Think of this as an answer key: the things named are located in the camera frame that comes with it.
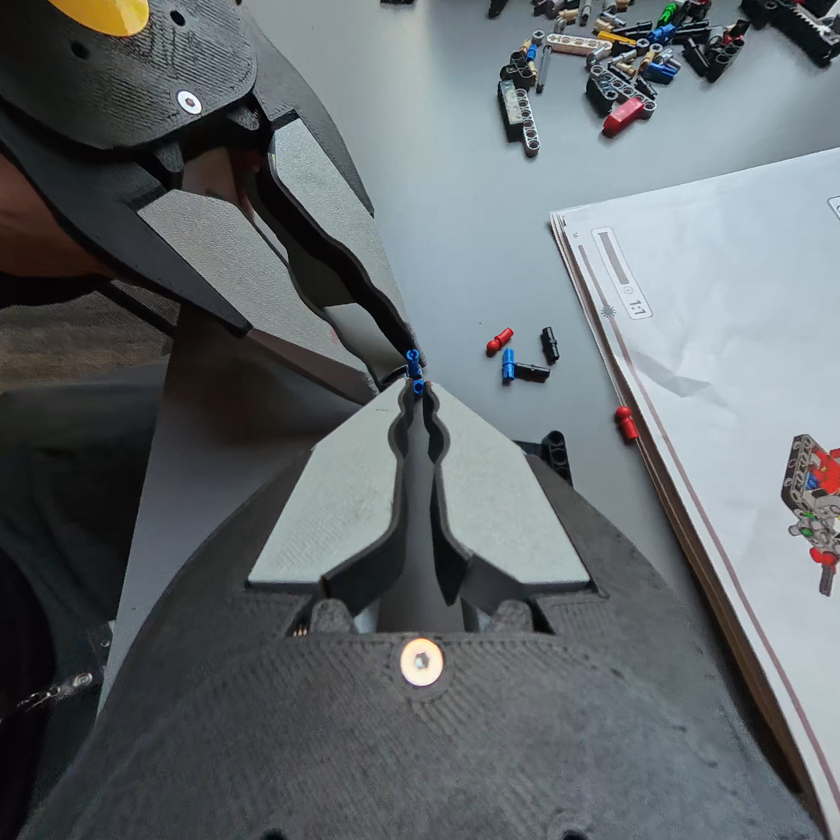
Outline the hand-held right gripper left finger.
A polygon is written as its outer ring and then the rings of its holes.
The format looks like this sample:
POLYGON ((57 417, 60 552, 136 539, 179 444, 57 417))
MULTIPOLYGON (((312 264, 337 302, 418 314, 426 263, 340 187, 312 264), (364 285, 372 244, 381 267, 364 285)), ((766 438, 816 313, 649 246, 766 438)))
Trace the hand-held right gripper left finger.
POLYGON ((320 595, 352 616, 405 564, 405 466, 414 390, 389 386, 320 440, 248 574, 260 590, 320 595))

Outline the person's black jacket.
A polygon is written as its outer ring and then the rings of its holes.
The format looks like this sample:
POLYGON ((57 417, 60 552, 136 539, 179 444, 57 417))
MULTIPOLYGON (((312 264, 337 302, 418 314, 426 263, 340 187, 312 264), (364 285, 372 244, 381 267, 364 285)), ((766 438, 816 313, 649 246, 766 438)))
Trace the person's black jacket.
POLYGON ((31 585, 1 555, 1 838, 15 838, 25 821, 49 713, 18 705, 50 688, 55 649, 31 585))

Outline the lego instruction booklet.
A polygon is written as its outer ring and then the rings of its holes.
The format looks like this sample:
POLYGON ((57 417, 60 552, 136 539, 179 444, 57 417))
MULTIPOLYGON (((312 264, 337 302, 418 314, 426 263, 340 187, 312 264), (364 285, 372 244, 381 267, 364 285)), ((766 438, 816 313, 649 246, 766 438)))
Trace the lego instruction booklet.
POLYGON ((839 151, 551 213, 680 544, 838 838, 839 151))

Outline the person's grey trousers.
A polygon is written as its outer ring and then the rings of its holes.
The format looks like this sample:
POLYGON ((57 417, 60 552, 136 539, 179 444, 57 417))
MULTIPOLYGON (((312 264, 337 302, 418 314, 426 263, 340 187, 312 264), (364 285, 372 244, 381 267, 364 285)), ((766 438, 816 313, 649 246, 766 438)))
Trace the person's grey trousers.
MULTIPOLYGON (((104 671, 108 662, 160 391, 88 383, 2 394, 1 554, 45 612, 52 685, 104 671)), ((23 825, 75 759, 100 686, 44 709, 49 719, 23 825)))

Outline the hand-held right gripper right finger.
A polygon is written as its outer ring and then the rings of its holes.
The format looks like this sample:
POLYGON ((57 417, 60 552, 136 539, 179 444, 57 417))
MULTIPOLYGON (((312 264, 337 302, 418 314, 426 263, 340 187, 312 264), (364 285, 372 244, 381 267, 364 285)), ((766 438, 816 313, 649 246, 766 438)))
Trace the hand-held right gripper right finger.
POLYGON ((579 594, 592 577, 529 457, 437 383, 425 391, 434 572, 469 632, 499 623, 550 632, 543 596, 579 594))

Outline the black five-hole lego beam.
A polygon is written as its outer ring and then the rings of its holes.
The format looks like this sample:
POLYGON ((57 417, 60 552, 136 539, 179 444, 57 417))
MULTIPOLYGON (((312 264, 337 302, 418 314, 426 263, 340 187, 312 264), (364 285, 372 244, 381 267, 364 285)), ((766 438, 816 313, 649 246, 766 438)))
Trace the black five-hole lego beam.
POLYGON ((552 430, 543 437, 539 446, 539 456, 542 462, 570 487, 574 486, 568 449, 564 435, 559 430, 552 430))

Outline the person's left hand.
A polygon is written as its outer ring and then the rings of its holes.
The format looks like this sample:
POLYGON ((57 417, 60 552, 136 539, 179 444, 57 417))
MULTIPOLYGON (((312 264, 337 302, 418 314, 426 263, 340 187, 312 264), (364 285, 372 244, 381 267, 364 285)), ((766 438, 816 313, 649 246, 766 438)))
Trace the person's left hand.
POLYGON ((88 278, 148 287, 144 281, 117 274, 79 246, 58 224, 24 174, 4 156, 1 158, 1 274, 2 281, 20 281, 22 285, 88 278))

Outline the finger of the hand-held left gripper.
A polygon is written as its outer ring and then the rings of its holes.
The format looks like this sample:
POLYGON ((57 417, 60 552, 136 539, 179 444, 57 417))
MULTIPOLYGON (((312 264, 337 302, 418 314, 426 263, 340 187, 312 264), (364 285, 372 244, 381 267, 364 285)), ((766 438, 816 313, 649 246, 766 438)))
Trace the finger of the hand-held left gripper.
POLYGON ((404 368, 411 351, 423 363, 373 216, 297 115, 273 132, 256 190, 305 302, 344 344, 371 368, 404 368))
POLYGON ((286 261, 234 204, 174 190, 140 216, 245 317, 248 337, 281 364, 356 404, 379 395, 368 367, 304 301, 286 261))

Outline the person's left forearm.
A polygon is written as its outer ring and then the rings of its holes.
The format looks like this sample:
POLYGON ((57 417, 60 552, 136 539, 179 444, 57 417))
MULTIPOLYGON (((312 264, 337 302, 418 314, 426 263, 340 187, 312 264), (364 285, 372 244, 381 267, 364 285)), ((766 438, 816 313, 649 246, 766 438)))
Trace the person's left forearm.
POLYGON ((82 298, 110 284, 110 279, 96 275, 50 278, 1 272, 1 309, 56 305, 82 298))

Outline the metal badge clip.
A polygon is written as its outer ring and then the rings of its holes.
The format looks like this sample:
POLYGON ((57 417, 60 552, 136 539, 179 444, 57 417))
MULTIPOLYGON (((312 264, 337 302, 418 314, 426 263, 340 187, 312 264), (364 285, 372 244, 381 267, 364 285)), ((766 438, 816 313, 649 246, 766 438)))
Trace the metal badge clip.
POLYGON ((13 707, 8 716, 12 717, 12 715, 23 715, 36 710, 49 709, 64 700, 84 695, 100 686, 102 676, 103 671, 100 668, 84 670, 71 675, 56 685, 37 690, 25 697, 13 707))

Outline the pile of loose lego pieces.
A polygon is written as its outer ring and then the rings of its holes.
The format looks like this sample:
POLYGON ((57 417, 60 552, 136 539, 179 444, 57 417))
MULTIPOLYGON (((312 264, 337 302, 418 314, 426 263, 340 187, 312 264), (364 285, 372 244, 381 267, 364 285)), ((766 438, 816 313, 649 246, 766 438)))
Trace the pile of loose lego pieces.
POLYGON ((651 119, 658 90, 684 66, 713 83, 741 54, 747 33, 769 25, 798 46, 818 67, 839 52, 838 2, 743 1, 731 24, 710 20, 713 2, 664 2, 655 19, 628 23, 634 2, 530 3, 550 31, 535 30, 500 68, 497 85, 502 125, 509 142, 529 158, 541 143, 532 98, 544 92, 553 56, 584 59, 584 97, 603 119, 612 139, 630 125, 651 119))

